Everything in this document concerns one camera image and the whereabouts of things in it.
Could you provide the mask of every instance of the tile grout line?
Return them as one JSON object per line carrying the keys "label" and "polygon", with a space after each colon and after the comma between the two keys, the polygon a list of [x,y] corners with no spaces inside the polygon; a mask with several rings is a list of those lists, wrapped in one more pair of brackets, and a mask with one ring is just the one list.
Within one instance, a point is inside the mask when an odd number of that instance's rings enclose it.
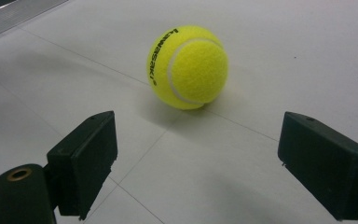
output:
{"label": "tile grout line", "polygon": [[139,159],[132,167],[131,169],[126,173],[126,175],[124,175],[123,178],[121,178],[121,180],[117,183],[118,185],[121,184],[121,182],[123,182],[123,180],[131,173],[131,171],[139,164],[139,162],[141,162],[141,160],[149,153],[149,151],[156,145],[156,143],[170,130],[170,128],[176,123],[177,120],[179,120],[179,118],[181,118],[183,116],[183,112],[181,112],[179,114],[179,116],[176,118],[175,121],[172,122],[172,124],[167,128],[167,130],[164,131],[164,133],[161,134],[161,136],[153,143],[152,146],[150,146],[150,148],[144,153],[144,155],[141,157],[141,159]]}
{"label": "tile grout line", "polygon": [[105,64],[103,64],[103,63],[96,62],[96,61],[92,60],[91,58],[88,58],[88,57],[86,57],[86,56],[84,56],[84,55],[82,55],[82,54],[79,54],[79,53],[77,53],[77,52],[75,52],[75,51],[72,51],[72,50],[70,50],[70,49],[67,49],[67,48],[65,48],[65,47],[63,47],[63,46],[61,46],[61,45],[56,44],[56,43],[53,43],[53,42],[51,42],[51,41],[49,41],[49,40],[43,38],[43,37],[40,36],[40,35],[36,35],[36,34],[34,34],[34,33],[31,33],[30,31],[24,30],[24,29],[21,28],[21,27],[19,27],[19,29],[21,29],[23,32],[28,33],[29,35],[34,35],[34,36],[36,36],[36,37],[38,37],[38,38],[40,38],[40,39],[42,39],[42,40],[44,40],[44,41],[46,41],[46,42],[49,42],[50,44],[55,45],[55,46],[59,47],[60,49],[65,49],[65,50],[67,50],[67,51],[69,51],[69,52],[71,52],[71,53],[73,53],[73,54],[75,54],[75,55],[77,55],[77,56],[80,56],[80,57],[82,57],[82,58],[84,58],[84,59],[86,59],[86,60],[89,60],[90,62],[97,63],[98,65],[100,65],[100,66],[102,66],[102,67],[105,67],[105,68],[107,68],[107,69],[109,69],[109,70],[112,70],[112,71],[114,71],[114,72],[117,72],[117,73],[121,74],[121,75],[124,76],[124,77],[131,78],[131,79],[136,80],[136,81],[138,81],[138,82],[140,82],[140,83],[142,83],[142,84],[144,84],[144,85],[147,85],[147,86],[149,85],[149,84],[146,83],[146,82],[143,82],[143,81],[141,81],[141,80],[139,80],[139,79],[137,79],[137,78],[135,78],[135,77],[129,76],[129,75],[125,74],[125,73],[122,73],[122,72],[120,72],[120,71],[118,71],[118,70],[116,70],[116,69],[114,69],[114,68],[111,68],[111,67],[109,67],[109,66],[107,66],[107,65],[105,65]]}
{"label": "tile grout line", "polygon": [[[86,56],[84,56],[84,55],[81,55],[81,54],[79,54],[79,53],[77,53],[77,52],[74,52],[74,51],[72,51],[72,50],[70,50],[70,49],[67,49],[67,48],[65,48],[65,47],[63,47],[63,46],[61,46],[61,45],[58,45],[58,44],[56,44],[56,43],[53,43],[53,42],[51,42],[51,41],[49,41],[49,40],[43,38],[43,37],[40,36],[40,35],[36,35],[36,34],[30,32],[30,31],[24,30],[24,29],[21,28],[21,27],[18,27],[18,28],[21,29],[22,31],[24,31],[24,32],[26,32],[26,33],[28,33],[28,34],[30,34],[30,35],[36,36],[36,37],[38,37],[38,38],[40,38],[40,39],[42,39],[42,40],[44,40],[44,41],[47,41],[47,42],[49,42],[50,44],[57,46],[58,48],[68,50],[69,52],[71,52],[71,53],[73,53],[73,54],[75,54],[75,55],[77,55],[77,56],[80,56],[80,57],[82,57],[82,58],[84,58],[84,59],[86,59],[86,60],[89,60],[89,61],[93,62],[93,63],[97,63],[98,65],[103,66],[103,67],[105,67],[105,68],[107,68],[107,69],[109,69],[109,70],[112,70],[112,71],[114,71],[114,72],[117,72],[117,73],[121,74],[121,75],[124,76],[124,77],[131,78],[131,79],[133,79],[133,80],[136,80],[136,81],[140,82],[141,84],[144,84],[144,85],[149,86],[148,83],[145,83],[145,82],[143,82],[143,81],[141,81],[141,80],[139,80],[139,79],[137,79],[137,78],[135,78],[135,77],[131,77],[131,76],[129,76],[129,75],[126,75],[125,73],[122,73],[122,72],[120,72],[120,71],[118,71],[118,70],[116,70],[116,69],[114,69],[114,68],[111,68],[111,67],[109,67],[109,66],[107,66],[107,65],[105,65],[105,64],[103,64],[103,63],[98,63],[98,62],[96,62],[96,61],[94,61],[94,60],[92,60],[92,59],[90,59],[90,58],[88,58],[88,57],[86,57]],[[279,142],[279,140],[277,140],[277,139],[275,139],[275,138],[273,138],[273,137],[270,137],[270,136],[268,136],[268,135],[266,135],[266,134],[264,134],[264,133],[261,133],[261,132],[259,132],[259,131],[254,130],[254,129],[251,129],[251,128],[249,128],[249,127],[247,127],[247,126],[245,126],[245,125],[243,125],[243,124],[240,124],[240,123],[238,123],[238,122],[236,122],[236,121],[234,121],[234,120],[232,120],[232,119],[225,118],[225,117],[223,117],[222,115],[217,114],[217,113],[215,113],[215,112],[213,112],[213,111],[211,111],[211,110],[208,110],[208,109],[205,109],[205,108],[203,108],[203,110],[204,110],[204,111],[207,111],[207,112],[209,112],[209,113],[212,113],[212,114],[214,114],[214,115],[216,115],[216,116],[218,116],[218,117],[220,117],[220,118],[222,118],[222,119],[226,119],[226,120],[228,120],[228,121],[230,121],[230,122],[232,122],[232,123],[234,123],[234,124],[240,125],[241,127],[245,128],[245,129],[248,129],[249,131],[252,131],[252,132],[254,132],[254,133],[259,133],[259,134],[261,134],[261,135],[267,137],[268,139],[271,139],[271,140],[273,140],[273,141]]]}
{"label": "tile grout line", "polygon": [[[16,29],[16,30],[13,30],[13,32],[17,32],[17,31],[20,30],[20,28],[18,28],[17,26],[15,26],[15,27],[13,27],[13,28],[11,28],[11,29]],[[6,36],[9,36],[9,34],[4,34],[4,33],[0,34],[0,38],[4,39]],[[28,46],[29,46],[29,45],[32,45],[34,42],[35,42],[35,40],[31,40],[30,42],[28,42]],[[17,51],[20,51],[20,50],[23,49],[23,48],[24,48],[24,47],[18,48],[18,49],[14,49],[14,50],[10,51],[8,54],[14,54],[14,53],[16,53]]]}
{"label": "tile grout line", "polygon": [[115,191],[115,189],[118,187],[118,183],[114,179],[112,179],[110,176],[108,176],[107,178],[109,178],[110,180],[113,181],[113,183],[116,184],[115,187],[106,195],[106,197],[100,202],[100,204],[98,204],[98,206],[94,209],[94,211],[91,214],[89,214],[88,217],[86,217],[86,219],[84,220],[84,223],[87,223],[89,221],[89,219],[98,210],[98,208],[100,208],[101,205],[103,205],[104,201],[106,201],[106,199],[109,197],[109,195],[112,194],[113,191]]}
{"label": "tile grout line", "polygon": [[[123,189],[124,191],[126,191],[123,187],[121,187],[121,185],[117,184],[117,186],[121,189]],[[133,197],[128,191],[126,191],[126,193],[128,193],[133,200],[135,200],[137,203],[139,203],[144,209],[146,209],[153,217],[155,217],[156,219],[158,219],[158,221],[160,221],[162,224],[165,224],[165,222],[163,222],[158,216],[156,216],[154,213],[152,213],[146,206],[144,206],[141,202],[139,202],[135,197]]]}
{"label": "tile grout line", "polygon": [[2,83],[0,82],[0,86],[5,90],[7,91],[8,93],[10,93],[14,98],[16,98],[17,100],[19,100],[27,109],[29,109],[32,113],[34,113],[39,119],[43,120],[43,122],[45,124],[47,124],[49,126],[49,128],[55,132],[58,136],[60,136],[61,138],[63,138],[63,135],[58,131],[56,130],[53,126],[51,126],[45,119],[43,119],[38,113],[36,113],[30,106],[28,106],[25,102],[23,102],[23,100],[18,96],[16,95],[14,92],[12,92],[11,90],[9,90],[8,88],[6,88],[4,85],[2,85]]}
{"label": "tile grout line", "polygon": [[245,129],[247,129],[247,130],[249,130],[249,131],[252,131],[252,132],[254,132],[254,133],[261,134],[261,135],[263,135],[263,136],[267,137],[268,139],[271,139],[271,140],[273,140],[273,141],[275,141],[275,142],[279,142],[279,140],[277,140],[277,139],[275,139],[275,138],[273,138],[273,137],[270,137],[270,136],[268,136],[268,135],[266,135],[266,134],[264,134],[264,133],[258,132],[258,131],[254,130],[254,129],[251,129],[251,128],[249,128],[249,127],[247,127],[247,126],[245,126],[245,125],[243,125],[243,124],[240,124],[240,123],[238,123],[238,122],[236,122],[236,121],[234,121],[234,120],[232,120],[232,119],[225,118],[225,117],[223,117],[222,115],[219,115],[219,114],[217,114],[217,113],[215,113],[215,112],[213,112],[213,111],[207,110],[207,109],[203,109],[203,110],[206,111],[206,112],[208,112],[208,113],[211,113],[211,114],[213,114],[213,115],[216,115],[216,116],[219,117],[219,118],[226,119],[226,120],[228,120],[228,121],[230,121],[230,122],[232,122],[232,123],[234,123],[234,124],[240,125],[241,127],[245,128]]}

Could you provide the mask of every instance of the screw hole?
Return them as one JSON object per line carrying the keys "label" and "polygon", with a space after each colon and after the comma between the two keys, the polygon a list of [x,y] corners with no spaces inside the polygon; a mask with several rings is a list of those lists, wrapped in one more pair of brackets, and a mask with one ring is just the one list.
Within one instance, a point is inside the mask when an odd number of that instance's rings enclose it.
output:
{"label": "screw hole", "polygon": [[30,168],[20,168],[14,170],[7,176],[8,181],[19,181],[30,175],[32,170]]}

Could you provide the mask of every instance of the white floor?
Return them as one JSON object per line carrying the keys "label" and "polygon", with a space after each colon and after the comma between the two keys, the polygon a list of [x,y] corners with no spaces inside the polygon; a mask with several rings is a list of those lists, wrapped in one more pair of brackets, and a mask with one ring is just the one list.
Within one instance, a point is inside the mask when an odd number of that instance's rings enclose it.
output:
{"label": "white floor", "polygon": [[[155,38],[184,24],[212,30],[230,59],[197,111],[161,103],[145,71]],[[107,110],[118,159],[86,223],[337,223],[277,148],[285,111],[358,142],[358,1],[70,0],[0,35],[0,174],[45,165]]]}

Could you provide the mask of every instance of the ball seam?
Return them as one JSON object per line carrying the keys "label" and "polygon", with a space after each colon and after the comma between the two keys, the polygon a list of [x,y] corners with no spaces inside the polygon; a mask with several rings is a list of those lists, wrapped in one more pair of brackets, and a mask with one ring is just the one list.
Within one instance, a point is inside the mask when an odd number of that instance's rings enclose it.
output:
{"label": "ball seam", "polygon": [[179,52],[182,50],[182,48],[184,48],[187,44],[195,42],[195,41],[208,41],[210,43],[215,44],[218,48],[222,48],[218,43],[216,43],[215,41],[211,40],[211,39],[207,39],[207,38],[192,38],[189,39],[187,41],[185,41],[184,43],[182,43],[173,53],[172,57],[170,58],[170,62],[168,63],[168,69],[167,69],[167,79],[168,79],[168,83],[170,84],[171,90],[173,92],[173,94],[180,99],[183,102],[186,102],[188,104],[192,104],[192,105],[204,105],[205,103],[203,102],[198,102],[198,101],[192,101],[189,99],[186,99],[185,97],[183,97],[179,91],[173,86],[173,82],[172,82],[172,67],[173,64],[175,62],[175,59],[177,57],[177,55],[179,54]]}

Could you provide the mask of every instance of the yellow tennis ball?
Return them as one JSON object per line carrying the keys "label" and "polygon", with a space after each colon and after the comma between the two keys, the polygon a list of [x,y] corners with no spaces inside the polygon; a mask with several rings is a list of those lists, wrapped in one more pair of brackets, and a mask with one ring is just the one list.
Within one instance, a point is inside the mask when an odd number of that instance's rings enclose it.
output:
{"label": "yellow tennis ball", "polygon": [[228,59],[220,40],[199,26],[160,36],[147,58],[150,85],[164,103],[196,109],[213,101],[227,80]]}

